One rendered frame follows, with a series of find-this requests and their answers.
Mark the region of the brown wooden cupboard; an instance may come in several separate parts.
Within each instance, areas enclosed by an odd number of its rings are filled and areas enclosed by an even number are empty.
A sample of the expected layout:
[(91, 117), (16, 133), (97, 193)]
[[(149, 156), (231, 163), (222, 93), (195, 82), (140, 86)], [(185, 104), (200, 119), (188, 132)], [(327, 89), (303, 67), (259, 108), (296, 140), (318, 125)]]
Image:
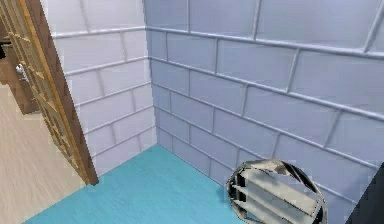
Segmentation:
[(32, 90), (23, 76), (16, 72), (20, 63), (16, 51), (0, 20), (0, 83), (8, 85), (22, 114), (29, 114), (39, 110)]

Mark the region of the wooden room door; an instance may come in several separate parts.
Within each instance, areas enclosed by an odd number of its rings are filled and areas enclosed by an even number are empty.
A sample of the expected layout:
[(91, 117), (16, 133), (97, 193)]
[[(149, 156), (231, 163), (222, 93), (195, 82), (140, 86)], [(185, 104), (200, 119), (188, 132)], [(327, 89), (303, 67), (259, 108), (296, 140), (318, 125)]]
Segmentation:
[(0, 18), (53, 142), (87, 184), (98, 176), (40, 0), (0, 0)]

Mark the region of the black cabinet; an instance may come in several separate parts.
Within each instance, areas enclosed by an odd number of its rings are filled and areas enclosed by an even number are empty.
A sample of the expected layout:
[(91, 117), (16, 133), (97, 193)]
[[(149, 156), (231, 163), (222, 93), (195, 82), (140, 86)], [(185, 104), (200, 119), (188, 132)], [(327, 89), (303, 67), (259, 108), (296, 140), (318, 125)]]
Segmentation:
[(384, 162), (345, 224), (384, 224)]

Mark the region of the round grey slatted bin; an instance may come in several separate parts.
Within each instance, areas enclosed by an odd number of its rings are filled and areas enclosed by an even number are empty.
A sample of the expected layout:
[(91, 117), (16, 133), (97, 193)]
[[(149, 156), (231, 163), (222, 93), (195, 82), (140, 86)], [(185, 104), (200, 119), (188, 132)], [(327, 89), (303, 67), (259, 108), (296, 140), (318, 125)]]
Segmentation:
[(300, 168), (276, 159), (243, 162), (225, 185), (246, 224), (328, 224), (326, 201)]

